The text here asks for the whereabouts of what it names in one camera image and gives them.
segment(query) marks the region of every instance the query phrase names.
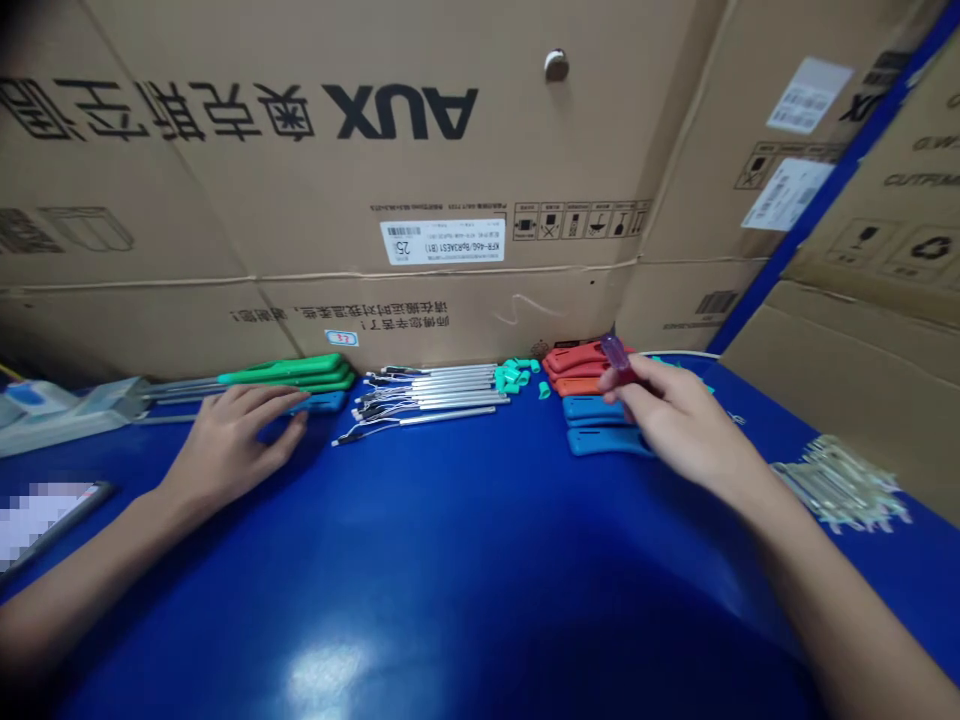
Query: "green screwdriver handle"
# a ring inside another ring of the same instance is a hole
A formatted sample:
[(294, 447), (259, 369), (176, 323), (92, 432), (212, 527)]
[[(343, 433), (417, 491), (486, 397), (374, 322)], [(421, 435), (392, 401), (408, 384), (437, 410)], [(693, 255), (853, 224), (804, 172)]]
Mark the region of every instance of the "green screwdriver handle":
[(236, 385), (237, 383), (257, 383), (267, 380), (282, 380), (287, 377), (297, 375), (316, 375), (318, 373), (329, 373), (336, 369), (340, 363), (340, 353), (330, 355), (318, 355), (312, 358), (303, 358), (301, 360), (277, 360), (275, 362), (254, 365), (245, 370), (239, 370), (232, 373), (224, 373), (217, 377), (217, 382), (223, 385)]

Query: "left hand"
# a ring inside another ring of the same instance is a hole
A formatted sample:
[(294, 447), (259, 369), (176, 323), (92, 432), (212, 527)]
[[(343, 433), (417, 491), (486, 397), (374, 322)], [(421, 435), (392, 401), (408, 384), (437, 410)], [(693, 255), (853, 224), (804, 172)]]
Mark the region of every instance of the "left hand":
[(308, 397), (283, 385), (233, 385), (205, 398), (157, 492), (208, 513), (248, 493), (290, 459), (306, 432), (307, 413), (298, 413), (273, 445), (259, 442), (257, 433)]

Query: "right hand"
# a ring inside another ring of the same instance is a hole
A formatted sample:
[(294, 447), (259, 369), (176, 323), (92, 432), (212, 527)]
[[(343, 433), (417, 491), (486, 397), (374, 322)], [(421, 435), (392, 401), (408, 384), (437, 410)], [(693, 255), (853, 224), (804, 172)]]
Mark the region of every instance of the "right hand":
[(749, 493), (750, 484), (772, 478), (700, 378), (643, 355), (631, 355), (630, 365), (654, 392), (637, 383), (620, 385), (616, 368), (597, 386), (606, 402), (620, 400), (629, 408), (647, 444), (676, 473), (729, 503)]

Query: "recycling symbol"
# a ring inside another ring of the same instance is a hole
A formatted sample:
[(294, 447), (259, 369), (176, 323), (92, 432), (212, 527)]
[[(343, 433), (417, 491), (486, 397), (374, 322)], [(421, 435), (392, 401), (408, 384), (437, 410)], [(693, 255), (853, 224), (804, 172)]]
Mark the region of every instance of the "recycling symbol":
[(910, 249), (910, 255), (921, 260), (936, 260), (950, 252), (951, 244), (953, 244), (953, 240), (941, 235), (914, 245)]

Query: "blue table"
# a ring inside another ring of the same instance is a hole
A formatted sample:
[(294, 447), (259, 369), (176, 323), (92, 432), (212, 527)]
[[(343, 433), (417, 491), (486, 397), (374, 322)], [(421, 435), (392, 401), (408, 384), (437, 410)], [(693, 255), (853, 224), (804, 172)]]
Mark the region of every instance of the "blue table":
[[(719, 365), (688, 366), (769, 461), (816, 435)], [(57, 678), (62, 716), (821, 715), (732, 513), (657, 461), (572, 457), (556, 396), (330, 448), (351, 424), (313, 418), (287, 468), (133, 588)], [(0, 460), (0, 491), (121, 489), (4, 598), (154, 487), (186, 433)], [(914, 525), (835, 539), (958, 681), (960, 534), (908, 502)]]

